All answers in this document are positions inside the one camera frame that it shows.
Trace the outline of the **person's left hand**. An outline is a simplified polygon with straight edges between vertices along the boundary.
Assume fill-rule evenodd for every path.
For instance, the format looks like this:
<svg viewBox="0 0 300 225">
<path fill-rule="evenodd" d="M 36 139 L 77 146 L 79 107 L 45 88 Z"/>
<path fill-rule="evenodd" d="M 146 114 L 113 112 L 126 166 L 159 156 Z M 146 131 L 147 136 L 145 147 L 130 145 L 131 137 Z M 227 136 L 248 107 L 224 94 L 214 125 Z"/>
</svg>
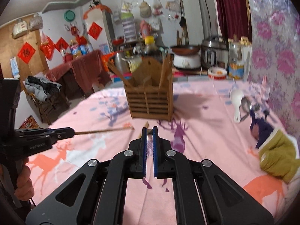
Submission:
<svg viewBox="0 0 300 225">
<path fill-rule="evenodd" d="M 15 196 L 20 201 L 29 201 L 35 194 L 32 180 L 30 179 L 31 170 L 26 165 L 29 162 L 29 158 L 26 157 L 23 160 L 23 168 L 17 178 L 17 188 L 15 190 Z"/>
</svg>

